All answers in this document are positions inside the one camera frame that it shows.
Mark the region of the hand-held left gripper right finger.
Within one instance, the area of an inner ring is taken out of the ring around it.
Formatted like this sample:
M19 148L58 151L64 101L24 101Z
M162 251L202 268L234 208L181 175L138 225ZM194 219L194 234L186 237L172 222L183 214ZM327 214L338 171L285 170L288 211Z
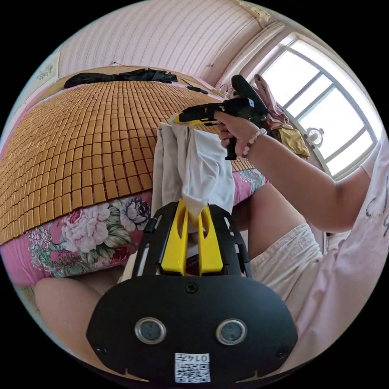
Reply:
M199 275L220 273L223 262L209 205L202 209L197 224Z

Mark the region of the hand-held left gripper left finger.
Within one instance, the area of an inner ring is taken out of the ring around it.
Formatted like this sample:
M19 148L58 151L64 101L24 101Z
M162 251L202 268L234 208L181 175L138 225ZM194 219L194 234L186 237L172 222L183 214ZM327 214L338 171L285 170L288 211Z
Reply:
M161 267L164 272L185 274L188 249L189 215L182 199L177 203Z

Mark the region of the person's right hand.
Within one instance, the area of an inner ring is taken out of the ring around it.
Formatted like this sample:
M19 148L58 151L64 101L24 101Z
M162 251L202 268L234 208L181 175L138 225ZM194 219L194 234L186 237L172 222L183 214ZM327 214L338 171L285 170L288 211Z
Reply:
M214 117L219 122L219 138L222 147L228 149L232 140L236 139L233 148L238 157L247 159L254 142L261 135L267 134L265 129L257 127L252 122L225 112L216 111Z

